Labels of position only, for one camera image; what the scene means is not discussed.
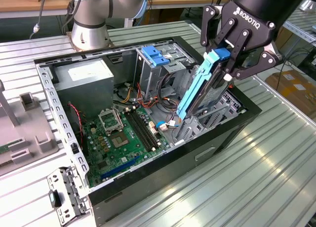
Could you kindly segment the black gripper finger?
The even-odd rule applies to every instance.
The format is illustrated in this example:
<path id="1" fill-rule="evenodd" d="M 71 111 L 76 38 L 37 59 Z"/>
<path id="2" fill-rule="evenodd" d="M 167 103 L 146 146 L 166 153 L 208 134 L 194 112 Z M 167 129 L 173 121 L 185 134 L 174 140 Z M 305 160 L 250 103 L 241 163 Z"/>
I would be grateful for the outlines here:
<path id="1" fill-rule="evenodd" d="M 200 44 L 206 50 L 226 47 L 224 43 L 227 36 L 236 25 L 235 18 L 222 20 L 222 6 L 206 5 L 203 8 Z"/>
<path id="2" fill-rule="evenodd" d="M 282 56 L 277 51 L 272 34 L 266 35 L 266 41 L 260 43 L 260 39 L 250 29 L 244 29 L 239 34 L 237 41 L 231 50 L 229 60 L 225 68 L 224 80 L 230 81 L 233 78 L 244 79 L 263 72 L 282 62 Z M 263 48 L 256 64 L 244 67 L 245 58 L 250 51 Z"/>

